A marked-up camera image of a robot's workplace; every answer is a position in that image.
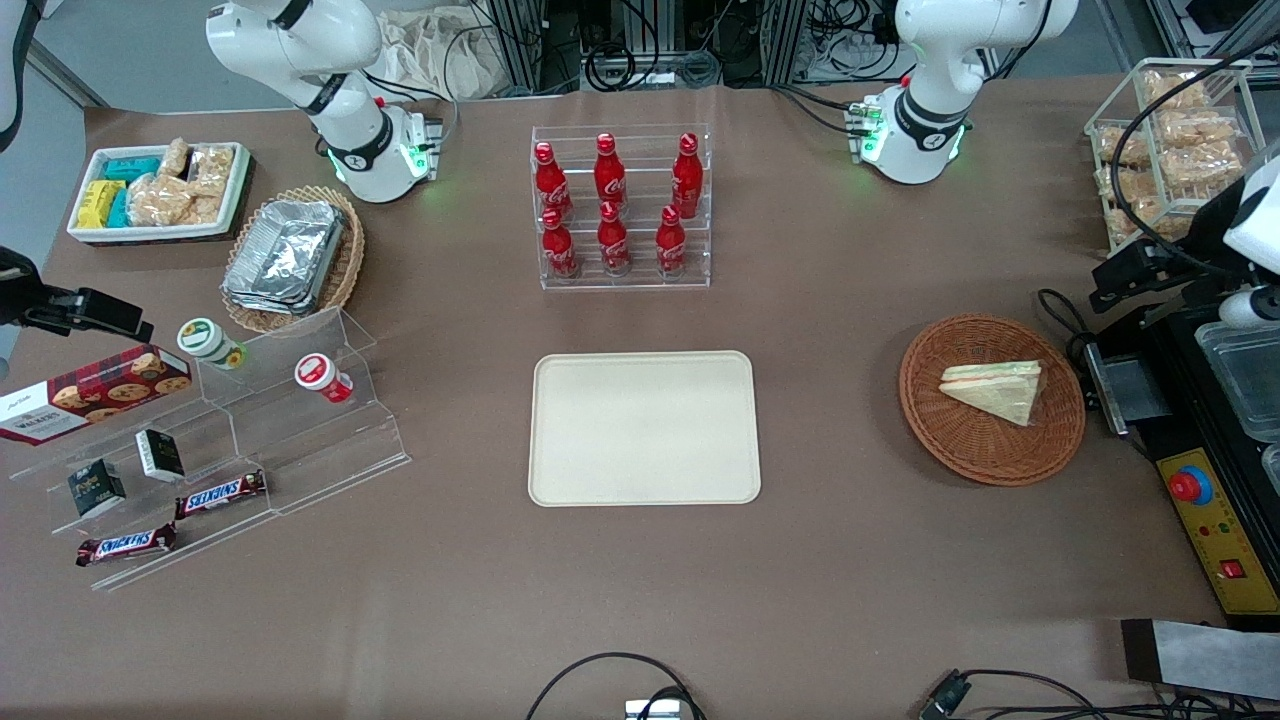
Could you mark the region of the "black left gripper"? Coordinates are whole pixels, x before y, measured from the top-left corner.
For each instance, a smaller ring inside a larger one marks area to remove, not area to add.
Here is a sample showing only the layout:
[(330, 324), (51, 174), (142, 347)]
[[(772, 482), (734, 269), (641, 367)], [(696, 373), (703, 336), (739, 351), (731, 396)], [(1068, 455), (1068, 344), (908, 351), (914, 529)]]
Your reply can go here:
[(1245, 260), (1225, 243), (1236, 218), (1243, 192), (1225, 190), (1196, 213), (1185, 237), (1169, 249), (1151, 240), (1133, 240), (1098, 265), (1093, 313), (1110, 311), (1120, 302), (1156, 293), (1178, 283), (1185, 306), (1222, 302), (1222, 296), (1245, 283)]

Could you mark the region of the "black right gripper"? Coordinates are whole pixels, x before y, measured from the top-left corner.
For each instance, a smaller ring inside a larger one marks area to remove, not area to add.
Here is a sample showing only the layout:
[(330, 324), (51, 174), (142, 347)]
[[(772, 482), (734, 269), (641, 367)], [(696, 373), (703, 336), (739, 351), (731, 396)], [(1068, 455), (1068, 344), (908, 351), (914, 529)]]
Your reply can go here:
[(99, 331), (148, 343), (154, 325), (143, 310), (92, 288), (60, 290), (49, 297), (38, 269), (26, 255), (1, 246), (1, 324), (20, 325), (27, 313), (42, 307), (42, 322), (55, 334)]

